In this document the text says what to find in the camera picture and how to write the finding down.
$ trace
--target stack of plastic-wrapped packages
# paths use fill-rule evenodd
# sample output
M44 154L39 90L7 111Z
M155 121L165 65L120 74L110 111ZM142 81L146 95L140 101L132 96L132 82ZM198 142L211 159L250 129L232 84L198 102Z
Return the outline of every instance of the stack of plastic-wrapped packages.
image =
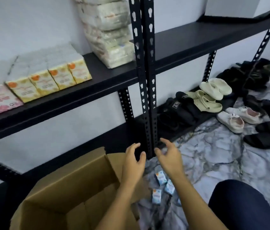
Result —
M135 59L129 42L130 13L125 0L75 0L84 32L93 52L108 67L115 68Z

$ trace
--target white wall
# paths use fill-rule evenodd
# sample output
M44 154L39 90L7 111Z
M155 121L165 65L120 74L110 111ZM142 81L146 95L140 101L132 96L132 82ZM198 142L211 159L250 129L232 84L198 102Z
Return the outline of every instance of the white wall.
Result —
M195 21L206 0L154 0L155 31ZM211 76L251 60L264 33L218 50ZM0 0L0 59L71 41L90 52L72 0ZM270 56L267 46L264 56ZM207 55L157 75L157 104L202 80ZM135 116L142 113L139 85L129 87ZM0 139L0 162L23 173L124 123L117 93Z

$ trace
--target orange circle logo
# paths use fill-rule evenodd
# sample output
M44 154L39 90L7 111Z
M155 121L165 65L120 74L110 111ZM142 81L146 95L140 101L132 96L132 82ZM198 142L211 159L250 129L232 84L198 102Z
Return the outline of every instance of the orange circle logo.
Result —
M76 65L75 65L75 63L72 63L72 64L69 64L68 67L69 67L69 69L75 69Z
M33 81L38 81L39 78L40 78L39 75L34 75L34 76L32 76L32 80L33 80Z
M56 76L58 74L57 70L50 70L49 72L52 76Z
M15 88L17 86L17 83L16 82L9 82L8 86L11 88Z

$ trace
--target floor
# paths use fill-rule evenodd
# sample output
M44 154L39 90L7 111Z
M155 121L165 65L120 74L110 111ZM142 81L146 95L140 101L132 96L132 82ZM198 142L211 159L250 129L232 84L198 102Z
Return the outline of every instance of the floor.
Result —
M250 94L257 99L270 100L270 82L264 93ZM242 105L242 100L238 99L235 107ZM268 116L264 117L264 121L269 120ZM256 133L253 125L246 124L243 134L236 135L213 118L200 125L194 133L175 141L183 157L185 173L206 202L218 182L237 179L260 191L270 204L270 150L253 148L244 143L243 136L252 133ZM151 188L159 189L154 174L160 170L157 158L146 163L145 178ZM163 192L161 205L141 200L138 203L141 230L187 229L187 220L177 199L176 193L171 197Z

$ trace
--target dark blue pants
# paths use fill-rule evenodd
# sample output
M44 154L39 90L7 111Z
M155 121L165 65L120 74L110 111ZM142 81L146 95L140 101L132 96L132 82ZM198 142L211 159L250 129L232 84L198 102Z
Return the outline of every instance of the dark blue pants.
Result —
M259 191L244 182L219 182L209 207L229 230L270 230L270 205Z

